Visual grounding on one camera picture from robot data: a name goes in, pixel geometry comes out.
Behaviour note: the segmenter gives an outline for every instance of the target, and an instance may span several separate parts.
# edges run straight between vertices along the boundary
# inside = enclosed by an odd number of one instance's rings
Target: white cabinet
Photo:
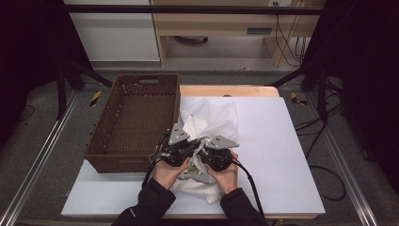
[[[148,0],[64,0],[69,5],[149,5]],[[159,61],[151,14],[71,13],[90,61]]]

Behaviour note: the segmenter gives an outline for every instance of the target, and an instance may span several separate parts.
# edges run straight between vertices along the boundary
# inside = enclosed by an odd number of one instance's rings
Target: black sleeve
[[[230,226],[267,225],[265,219],[253,208],[242,188],[223,196],[220,205]]]
[[[125,209],[112,226],[158,225],[176,197],[153,178],[138,194],[138,204]]]

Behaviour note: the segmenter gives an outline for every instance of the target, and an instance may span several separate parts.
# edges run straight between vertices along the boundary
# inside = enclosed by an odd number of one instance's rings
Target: white cloth
[[[204,98],[187,109],[181,109],[180,115],[184,123],[183,130],[190,135],[189,141],[196,138],[204,138],[205,141],[209,141],[217,135],[231,140],[236,139],[237,113],[234,104],[211,103]],[[202,142],[199,148],[194,151],[190,161],[206,177],[207,183],[194,180],[194,176],[186,179],[187,174],[184,173],[180,179],[176,180],[172,190],[203,194],[206,201],[211,204],[218,201],[222,193],[215,183],[215,179],[207,174],[204,164],[200,161],[200,157],[197,156],[203,145],[204,143]]]

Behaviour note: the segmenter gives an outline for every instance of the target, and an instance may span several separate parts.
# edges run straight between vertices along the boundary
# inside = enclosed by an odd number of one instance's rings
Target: person's hand
[[[233,158],[237,159],[238,154],[231,151]],[[238,167],[231,163],[226,169],[222,171],[214,171],[208,164],[205,164],[208,174],[213,176],[224,194],[229,194],[237,188]]]
[[[176,182],[177,177],[188,169],[188,158],[179,167],[172,167],[163,160],[159,161],[152,171],[152,177],[166,190],[169,190]]]

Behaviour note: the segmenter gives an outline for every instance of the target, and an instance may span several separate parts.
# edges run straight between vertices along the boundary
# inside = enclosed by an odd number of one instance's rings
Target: brown woven basket
[[[85,158],[97,172],[147,171],[160,137],[177,122],[178,74],[121,74],[109,94]]]

